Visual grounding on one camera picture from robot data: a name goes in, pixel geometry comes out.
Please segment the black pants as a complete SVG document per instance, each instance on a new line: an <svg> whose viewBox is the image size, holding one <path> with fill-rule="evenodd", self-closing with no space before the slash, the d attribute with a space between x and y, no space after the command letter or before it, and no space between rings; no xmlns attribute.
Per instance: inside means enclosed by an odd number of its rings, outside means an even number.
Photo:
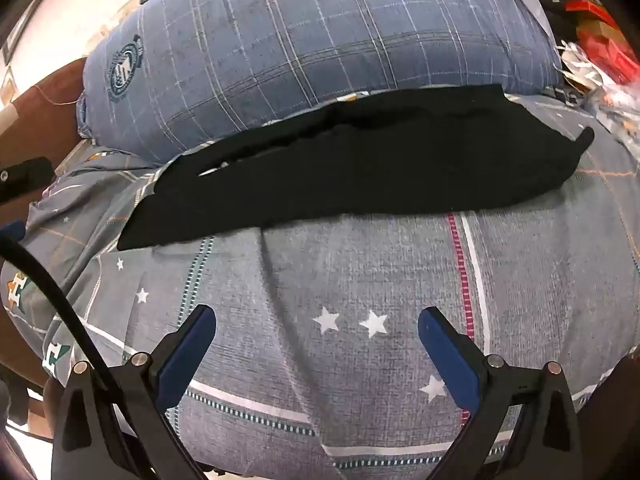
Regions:
<svg viewBox="0 0 640 480"><path fill-rule="evenodd" d="M506 208L559 188L594 139L569 139L496 84L383 92L179 156L131 214L122 250L350 216Z"/></svg>

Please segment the brown wooden headboard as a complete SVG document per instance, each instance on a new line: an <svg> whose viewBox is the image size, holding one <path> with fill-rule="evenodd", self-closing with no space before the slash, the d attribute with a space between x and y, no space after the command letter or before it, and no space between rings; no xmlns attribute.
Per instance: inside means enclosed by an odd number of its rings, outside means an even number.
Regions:
<svg viewBox="0 0 640 480"><path fill-rule="evenodd" d="M80 142L76 103L84 90L85 58L70 62L1 111L1 167L45 157L58 166Z"/></svg>

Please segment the grey star patterned bedsheet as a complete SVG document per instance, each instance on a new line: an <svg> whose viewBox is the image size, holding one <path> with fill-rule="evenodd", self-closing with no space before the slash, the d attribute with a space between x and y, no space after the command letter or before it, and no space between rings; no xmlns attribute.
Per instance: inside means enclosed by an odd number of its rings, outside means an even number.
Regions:
<svg viewBox="0 0 640 480"><path fill-rule="evenodd" d="M200 304L217 333L168 420L194 460L271 479L422 479L464 414L418 336L420 312L506 362L564 368L585 454L639 418L639 164L604 127L520 99L563 136L594 140L562 188L520 206L426 218L248 229L117 247L160 180L87 148L28 206L27 250L107 364L149 351Z"/></svg>

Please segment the blue plaid pillow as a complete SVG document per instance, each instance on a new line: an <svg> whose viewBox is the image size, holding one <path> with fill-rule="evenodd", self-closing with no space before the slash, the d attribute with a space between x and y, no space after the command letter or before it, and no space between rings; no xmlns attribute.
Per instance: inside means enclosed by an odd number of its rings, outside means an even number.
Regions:
<svg viewBox="0 0 640 480"><path fill-rule="evenodd" d="M347 96L500 84L561 60L539 0L149 0L88 56L81 136L154 164Z"/></svg>

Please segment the clear plastic bags clutter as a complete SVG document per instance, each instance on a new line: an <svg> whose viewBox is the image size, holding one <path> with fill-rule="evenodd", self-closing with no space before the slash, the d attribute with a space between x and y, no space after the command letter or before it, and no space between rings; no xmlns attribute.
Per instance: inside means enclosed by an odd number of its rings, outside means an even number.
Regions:
<svg viewBox="0 0 640 480"><path fill-rule="evenodd" d="M559 45L565 80L582 94L582 108L639 160L639 84L618 84L574 42Z"/></svg>

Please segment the red boxes pile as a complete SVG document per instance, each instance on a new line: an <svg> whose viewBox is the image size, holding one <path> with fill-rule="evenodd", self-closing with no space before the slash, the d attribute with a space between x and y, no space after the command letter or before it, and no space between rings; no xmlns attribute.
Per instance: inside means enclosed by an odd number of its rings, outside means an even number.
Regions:
<svg viewBox="0 0 640 480"><path fill-rule="evenodd" d="M611 14L590 0L570 0L564 11L577 20L578 44L590 62L619 84L639 80L639 60Z"/></svg>

